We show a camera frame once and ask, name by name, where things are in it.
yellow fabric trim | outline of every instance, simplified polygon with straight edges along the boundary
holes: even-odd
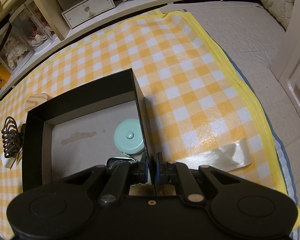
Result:
[[[155,12],[156,12],[157,14],[162,14],[160,8],[157,8],[157,9],[155,10]]]
[[[192,29],[208,47],[213,58],[218,63],[220,70],[226,77],[226,80],[236,90],[245,106],[248,108],[253,122],[260,134],[263,148],[266,152],[266,158],[270,168],[271,176],[274,180],[275,189],[287,195],[287,189],[277,160],[272,132],[259,100],[249,88],[249,86],[238,76],[235,68],[233,67],[223,50],[220,48],[220,46],[207,34],[207,32],[202,28],[202,26],[198,23],[194,16],[190,12],[186,12],[185,15],[179,15],[189,23]],[[299,226],[300,208],[298,207],[298,218],[293,227],[293,230],[297,229]]]

wooden shelf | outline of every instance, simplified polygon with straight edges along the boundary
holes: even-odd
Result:
[[[69,26],[62,17],[63,9],[57,0],[33,0],[48,24],[60,40],[64,40],[69,33]]]
[[[56,50],[66,45],[67,43],[73,41],[79,36],[97,28],[105,23],[108,23],[112,20],[118,19],[119,17],[128,15],[133,12],[137,12],[146,8],[150,8],[153,6],[158,6],[166,3],[172,3],[175,1],[181,0],[134,0],[127,2],[116,2],[116,8],[113,8],[109,11],[106,11],[100,15],[93,17],[92,19],[80,24],[79,26],[71,29],[67,32],[64,31],[64,40],[56,40],[49,47],[45,48],[40,53],[34,54],[28,62],[20,69],[18,73],[14,76],[11,76],[8,82],[4,85],[4,87],[0,90],[0,99],[5,93],[16,83],[20,81],[20,79],[34,66],[36,66],[39,62],[41,62],[46,57],[52,55]]]

white plug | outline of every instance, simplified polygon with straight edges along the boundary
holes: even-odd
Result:
[[[4,153],[2,153],[2,155],[1,155],[2,165],[8,169],[11,169],[15,160],[16,160],[15,157],[10,157],[10,158],[4,157]]]

wooden block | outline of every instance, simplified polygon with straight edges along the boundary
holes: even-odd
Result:
[[[47,102],[49,99],[51,99],[51,96],[47,95],[46,93],[31,95],[25,103],[25,111],[29,112],[31,109],[44,102]]]

metal screw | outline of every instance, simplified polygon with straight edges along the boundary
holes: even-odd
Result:
[[[148,204],[154,206],[157,202],[155,200],[149,200]]]
[[[114,195],[111,194],[107,194],[107,195],[103,195],[100,200],[103,203],[113,203],[117,200],[117,198]]]
[[[191,194],[188,196],[188,200],[191,202],[201,202],[204,200],[204,197],[200,194]]]

